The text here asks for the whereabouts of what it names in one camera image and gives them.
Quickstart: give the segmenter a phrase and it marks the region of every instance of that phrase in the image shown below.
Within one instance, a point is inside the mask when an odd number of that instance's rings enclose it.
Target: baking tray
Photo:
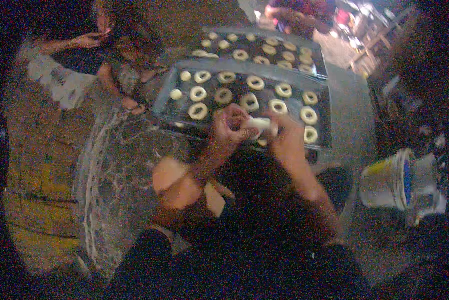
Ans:
[[[194,75],[198,71],[206,70],[211,73],[211,79],[197,84]],[[182,81],[180,74],[183,71],[191,73],[192,78],[189,81]],[[217,75],[221,72],[229,71],[236,74],[236,80],[232,84],[222,84]],[[263,79],[265,88],[262,91],[251,90],[246,83],[249,75],[255,75]],[[278,83],[288,83],[293,89],[293,95],[290,98],[278,96],[274,87]],[[208,108],[207,116],[202,120],[193,120],[188,115],[188,109],[196,102],[190,100],[190,90],[194,86],[203,87],[207,96],[203,102]],[[309,77],[296,72],[290,72],[275,65],[263,65],[246,62],[236,62],[234,60],[221,59],[196,59],[180,61],[173,65],[170,75],[163,85],[163,88],[156,98],[152,108],[153,115],[161,121],[168,129],[177,132],[194,135],[205,138],[208,133],[209,125],[212,122],[213,113],[226,105],[219,105],[214,101],[215,91],[218,88],[226,87],[233,93],[231,103],[240,104],[240,98],[247,93],[254,93],[259,103],[259,109],[249,114],[252,117],[263,117],[263,113],[268,109],[270,99],[281,99],[285,102],[289,113],[296,119],[301,121],[299,114],[304,102],[301,95],[304,91],[312,91],[318,97],[318,103],[311,105],[316,111],[318,121],[314,125],[318,133],[318,139],[313,144],[307,144],[307,148],[321,149],[330,146],[330,113],[329,113],[329,89],[328,86],[320,81],[312,80]],[[179,89],[183,96],[179,100],[170,97],[173,89]],[[257,141],[247,141],[254,147],[266,148],[259,146]]]
[[[210,33],[216,33],[217,37],[214,39],[211,39],[209,37]],[[229,38],[229,34],[235,34],[237,35],[238,39],[236,41],[232,41]],[[249,34],[253,34],[255,36],[254,41],[249,41],[246,37]],[[267,44],[266,39],[268,38],[275,38],[278,41],[278,45],[274,46],[276,49],[275,55],[270,55],[264,52],[262,46]],[[201,42],[203,40],[209,40],[211,42],[211,45],[208,47],[203,46]],[[221,49],[219,47],[219,42],[222,40],[226,40],[229,42],[229,47],[226,49]],[[290,51],[289,49],[286,49],[283,45],[284,42],[292,43],[296,46],[295,51]],[[282,54],[284,51],[289,51],[293,53],[294,60],[291,61],[292,68],[294,70],[299,70],[300,65],[305,65],[302,63],[299,59],[299,56],[301,55],[301,49],[310,49],[311,50],[311,58],[313,60],[313,63],[309,65],[311,67],[311,71],[309,72],[302,72],[306,75],[315,77],[319,80],[326,80],[328,79],[328,73],[326,71],[326,64],[324,62],[323,53],[321,51],[321,47],[319,44],[302,39],[298,36],[294,35],[286,35],[284,33],[278,32],[278,31],[269,31],[269,30],[262,30],[259,28],[251,27],[251,28],[231,28],[231,27],[221,27],[221,28],[209,28],[204,27],[203,32],[201,34],[201,39],[199,42],[193,46],[193,51],[195,50],[201,50],[206,51],[207,53],[212,53],[218,55],[220,58],[233,58],[233,53],[235,50],[244,50],[248,55],[249,58],[246,60],[248,62],[254,62],[254,57],[256,56],[262,56],[266,57],[271,64],[277,64],[279,61],[285,60],[284,57],[282,57]],[[196,53],[190,52],[190,57],[199,57],[200,55],[197,55]]]

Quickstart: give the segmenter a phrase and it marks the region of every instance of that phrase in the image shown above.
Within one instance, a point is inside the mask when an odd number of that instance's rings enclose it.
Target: dough ball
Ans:
[[[194,120],[202,120],[208,115],[208,107],[203,102],[195,103],[189,107],[188,115]]]
[[[232,41],[232,42],[235,42],[235,41],[238,40],[238,36],[235,35],[234,33],[228,34],[227,38],[228,38],[230,41]]]
[[[206,81],[208,81],[209,79],[211,79],[211,73],[209,73],[208,71],[199,71],[196,72],[195,74],[195,81],[197,83],[205,83]]]
[[[269,108],[271,111],[278,113],[278,114],[286,114],[288,113],[288,107],[286,107],[286,103],[279,99],[272,99],[269,104]]]
[[[290,42],[284,42],[283,46],[289,51],[296,51],[296,46]]]
[[[294,61],[294,54],[290,51],[284,51],[282,55],[285,60]]]
[[[209,39],[204,39],[201,41],[203,47],[211,47],[211,41]]]
[[[280,97],[289,98],[293,94],[293,90],[291,89],[291,86],[286,83],[281,83],[274,87],[274,90]]]
[[[214,100],[218,104],[229,104],[233,100],[233,93],[229,89],[221,87],[216,90]]]
[[[182,71],[179,77],[182,81],[188,81],[191,79],[191,73],[188,71]]]
[[[307,125],[314,125],[317,122],[316,111],[314,111],[314,109],[309,106],[303,107],[301,109],[301,112],[299,113],[299,116],[301,117],[301,120],[303,120],[303,122]]]
[[[275,55],[276,54],[276,49],[273,46],[271,46],[271,45],[264,44],[262,48],[263,48],[263,51],[265,53],[268,53],[269,55]]]
[[[248,39],[248,41],[250,41],[250,42],[254,42],[256,40],[256,36],[251,33],[251,34],[246,35],[246,39]]]
[[[278,63],[277,63],[277,66],[278,67],[280,67],[280,68],[283,68],[283,69],[292,69],[293,68],[293,64],[291,63],[291,62],[289,62],[289,61],[279,61]]]
[[[313,59],[311,58],[311,56],[303,56],[303,55],[300,55],[300,56],[299,56],[299,60],[300,60],[302,63],[306,64],[306,65],[311,65],[311,64],[313,64]]]
[[[210,32],[210,33],[208,34],[208,37],[209,37],[210,39],[216,39],[216,38],[218,37],[218,34],[215,33],[215,32]]]
[[[257,111],[259,108],[259,103],[255,94],[248,93],[241,98],[240,101],[241,107],[247,112]]]
[[[305,72],[307,74],[312,74],[313,69],[309,65],[300,64],[298,69],[302,72]]]
[[[303,93],[303,101],[305,101],[306,105],[315,105],[317,103],[316,93],[304,92]]]
[[[257,56],[255,58],[253,58],[253,61],[255,63],[261,63],[261,64],[265,64],[265,65],[269,65],[270,64],[269,59],[267,59],[264,56]]]
[[[218,74],[218,80],[223,84],[230,84],[236,80],[236,74],[234,74],[233,72],[221,72]]]
[[[245,61],[246,59],[248,59],[248,57],[249,55],[244,50],[236,49],[235,51],[233,51],[233,58],[235,60]]]
[[[206,90],[199,86],[192,87],[191,91],[189,92],[189,98],[195,102],[202,101],[204,98],[206,98],[207,95],[208,93],[206,92]]]
[[[314,143],[317,140],[317,131],[312,126],[305,126],[305,143]]]
[[[310,48],[305,48],[305,47],[300,48],[299,53],[300,53],[300,55],[309,56],[309,57],[311,57],[313,55],[313,51]]]
[[[183,96],[183,93],[180,90],[178,90],[177,88],[175,88],[171,91],[169,96],[171,97],[171,99],[178,100],[178,99],[181,99],[181,97]]]
[[[221,49],[227,49],[227,48],[229,47],[229,42],[228,42],[227,40],[223,39],[222,41],[220,41],[220,42],[218,43],[218,46],[219,46]]]
[[[246,83],[248,83],[248,86],[254,90],[261,91],[264,88],[264,81],[254,75],[248,76],[246,79]]]
[[[268,45],[271,45],[271,46],[277,46],[280,44],[280,42],[274,37],[267,38],[267,39],[265,39],[265,41],[266,41],[266,43],[268,43]]]

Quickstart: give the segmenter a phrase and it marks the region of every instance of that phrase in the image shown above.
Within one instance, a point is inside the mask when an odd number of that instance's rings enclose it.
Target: plastic bucket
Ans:
[[[412,208],[410,149],[367,166],[361,173],[360,198],[367,207]]]

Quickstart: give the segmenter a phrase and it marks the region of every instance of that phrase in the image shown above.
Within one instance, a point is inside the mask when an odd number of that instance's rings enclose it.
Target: white bucket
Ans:
[[[367,166],[361,173],[360,198],[367,207],[411,209],[404,190],[404,164],[411,163],[411,149],[401,149],[396,155]]]

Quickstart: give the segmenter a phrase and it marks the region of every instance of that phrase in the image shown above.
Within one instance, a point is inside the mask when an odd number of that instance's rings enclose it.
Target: raw dough ring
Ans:
[[[283,46],[289,51],[296,51],[296,46],[290,42],[284,42]]]
[[[314,143],[317,140],[317,131],[312,126],[305,126],[305,143]]]
[[[222,41],[220,41],[220,42],[218,43],[218,46],[219,46],[221,49],[229,48],[229,42],[228,42],[227,40],[223,39]]]
[[[313,59],[311,58],[311,56],[304,56],[304,55],[300,55],[299,56],[299,60],[307,65],[311,65],[313,64]]]
[[[293,94],[293,90],[291,86],[286,83],[281,83],[274,87],[274,90],[278,94],[278,96],[289,98]]]
[[[278,42],[278,40],[277,39],[275,39],[275,38],[267,38],[267,39],[265,39],[265,41],[266,41],[266,43],[268,43],[268,45],[271,45],[271,46],[277,46],[277,45],[279,45],[280,44],[280,42]]]
[[[191,91],[189,92],[189,98],[195,102],[203,100],[207,95],[208,93],[206,92],[206,90],[199,86],[192,87]]]
[[[275,113],[278,114],[286,114],[288,113],[288,108],[286,107],[286,103],[280,99],[272,99],[269,102],[269,107],[271,108],[272,111],[274,111]]]
[[[218,80],[223,84],[230,84],[231,82],[236,80],[236,74],[234,74],[233,72],[221,72],[218,74]]]
[[[211,47],[211,41],[209,39],[204,39],[201,41],[203,47]]]
[[[214,100],[218,104],[228,104],[233,99],[233,93],[224,87],[221,87],[216,90],[216,93],[214,95]]]
[[[293,68],[293,64],[290,61],[279,61],[277,63],[278,67],[283,68],[283,69],[292,69]]]
[[[203,102],[191,105],[188,109],[188,115],[194,120],[202,120],[208,115],[208,107]]]
[[[233,58],[235,60],[245,61],[246,59],[248,59],[248,57],[249,57],[249,55],[244,50],[236,49],[235,51],[233,51]]]
[[[264,44],[262,48],[263,48],[263,51],[265,53],[268,53],[270,55],[275,55],[276,54],[276,49],[273,46],[271,46],[271,45]]]
[[[305,73],[309,73],[309,74],[313,73],[313,69],[309,65],[300,64],[298,69]]]
[[[253,58],[253,60],[254,60],[255,63],[262,63],[262,64],[265,64],[265,65],[269,65],[270,64],[269,59],[267,59],[264,56],[257,56],[255,58]]]
[[[313,51],[311,51],[310,48],[300,48],[300,55],[311,57],[312,54],[313,54]]]
[[[305,106],[301,109],[299,113],[301,120],[307,125],[314,125],[317,122],[316,111],[309,106]]]
[[[250,88],[257,91],[261,91],[264,88],[264,81],[255,75],[248,76],[248,78],[246,79],[246,83],[248,83],[248,86]]]
[[[234,33],[228,34],[227,38],[228,38],[230,41],[232,41],[232,42],[235,42],[235,41],[238,40],[238,36],[235,35]]]
[[[289,61],[292,61],[292,62],[294,61],[294,58],[295,58],[294,54],[292,52],[290,52],[290,51],[284,51],[282,56],[283,56],[283,58],[285,60],[289,60]]]
[[[244,95],[241,98],[240,105],[248,112],[256,111],[259,108],[259,103],[257,101],[255,94],[253,93],[248,93]]]
[[[173,90],[171,91],[171,93],[169,94],[169,96],[170,96],[171,99],[173,99],[173,100],[178,100],[178,99],[181,99],[181,97],[183,96],[183,93],[182,93],[180,90],[178,90],[177,88],[175,88],[175,89],[173,89]]]
[[[206,81],[208,81],[209,79],[211,79],[211,73],[209,73],[208,71],[199,71],[196,72],[195,74],[195,81],[197,83],[205,83]]]
[[[188,71],[182,71],[179,77],[182,81],[188,81],[191,79],[191,73]]]
[[[314,104],[316,104],[317,103],[316,93],[304,92],[303,93],[303,100],[305,101],[305,104],[307,104],[307,105],[314,105]]]

